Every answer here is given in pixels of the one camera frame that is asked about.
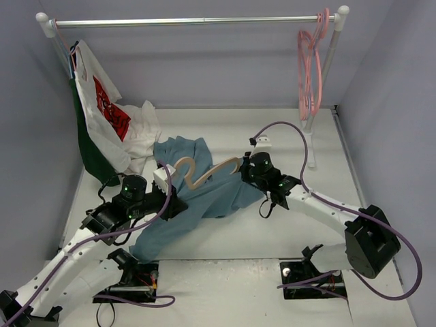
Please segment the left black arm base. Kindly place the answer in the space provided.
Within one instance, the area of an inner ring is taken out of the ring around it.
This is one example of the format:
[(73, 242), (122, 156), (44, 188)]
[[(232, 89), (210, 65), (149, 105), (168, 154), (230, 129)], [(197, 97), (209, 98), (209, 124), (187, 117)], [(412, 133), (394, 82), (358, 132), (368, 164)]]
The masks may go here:
[(159, 277), (158, 262), (143, 264), (124, 249), (116, 249), (107, 257), (121, 272), (119, 281), (104, 288), (98, 296), (115, 296), (132, 302), (154, 303)]

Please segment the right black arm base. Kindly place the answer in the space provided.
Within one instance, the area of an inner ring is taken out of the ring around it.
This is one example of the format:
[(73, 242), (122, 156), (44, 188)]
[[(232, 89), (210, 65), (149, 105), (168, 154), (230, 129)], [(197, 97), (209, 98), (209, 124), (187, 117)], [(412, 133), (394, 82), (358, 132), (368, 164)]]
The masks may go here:
[(306, 247), (302, 250), (302, 259), (282, 261), (279, 263), (281, 271), (281, 284), (293, 284), (283, 287), (285, 300), (324, 300), (341, 298), (347, 300), (347, 290), (343, 276), (339, 272), (320, 272), (311, 262), (313, 255), (323, 245), (313, 248)]

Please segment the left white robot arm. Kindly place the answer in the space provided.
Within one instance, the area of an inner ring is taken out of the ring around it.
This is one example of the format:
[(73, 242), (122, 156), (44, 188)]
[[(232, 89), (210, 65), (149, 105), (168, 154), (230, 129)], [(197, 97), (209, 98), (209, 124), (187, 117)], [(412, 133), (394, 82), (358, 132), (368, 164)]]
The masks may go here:
[(147, 215), (169, 220), (188, 205), (176, 188), (125, 175), (119, 194), (94, 208), (72, 239), (28, 283), (16, 291), (1, 292), (1, 319), (5, 326), (59, 326), (83, 303), (106, 288), (130, 285), (138, 261), (117, 243)]

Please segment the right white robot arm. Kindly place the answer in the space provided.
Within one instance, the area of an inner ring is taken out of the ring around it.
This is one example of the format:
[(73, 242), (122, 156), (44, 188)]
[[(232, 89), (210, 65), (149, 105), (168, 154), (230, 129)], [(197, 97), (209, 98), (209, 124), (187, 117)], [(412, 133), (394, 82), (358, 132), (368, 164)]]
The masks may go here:
[(306, 247), (302, 254), (303, 276), (316, 281), (334, 270), (355, 270), (374, 279), (399, 252), (397, 236), (385, 227), (389, 224), (382, 209), (346, 208), (335, 200), (323, 202), (311, 195), (300, 179), (282, 174), (266, 152), (246, 152), (240, 167), (244, 182), (266, 195), (272, 208), (302, 213), (334, 230), (343, 238), (335, 245)]

